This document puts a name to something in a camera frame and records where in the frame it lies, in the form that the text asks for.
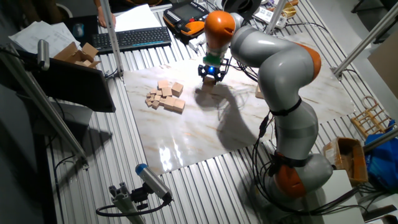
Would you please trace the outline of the person right hand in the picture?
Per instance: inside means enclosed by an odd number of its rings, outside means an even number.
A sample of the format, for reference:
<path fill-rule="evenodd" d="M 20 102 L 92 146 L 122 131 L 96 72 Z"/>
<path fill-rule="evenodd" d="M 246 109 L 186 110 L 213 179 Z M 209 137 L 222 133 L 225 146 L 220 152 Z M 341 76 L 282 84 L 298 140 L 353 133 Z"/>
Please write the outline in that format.
<path fill-rule="evenodd" d="M 105 20 L 104 13 L 103 13 L 103 9 L 102 9 L 101 6 L 97 8 L 97 12 L 98 12 L 98 23 L 99 23 L 99 25 L 100 25 L 101 27 L 107 28 L 106 20 Z M 112 16 L 112 22 L 113 22 L 113 24 L 116 25 L 116 17 L 115 17 L 115 15 L 112 14 L 111 16 Z"/>

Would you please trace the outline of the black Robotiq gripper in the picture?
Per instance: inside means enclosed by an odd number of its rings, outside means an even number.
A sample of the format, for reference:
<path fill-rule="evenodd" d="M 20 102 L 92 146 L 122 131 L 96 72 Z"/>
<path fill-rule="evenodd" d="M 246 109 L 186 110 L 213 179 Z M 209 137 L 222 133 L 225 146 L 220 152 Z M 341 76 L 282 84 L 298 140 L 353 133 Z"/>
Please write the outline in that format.
<path fill-rule="evenodd" d="M 225 75 L 228 72 L 228 67 L 216 67 L 212 65 L 199 65 L 198 66 L 198 75 L 201 76 L 202 78 L 205 78 L 207 76 L 211 76 L 213 78 L 217 78 L 218 82 L 221 82 Z"/>

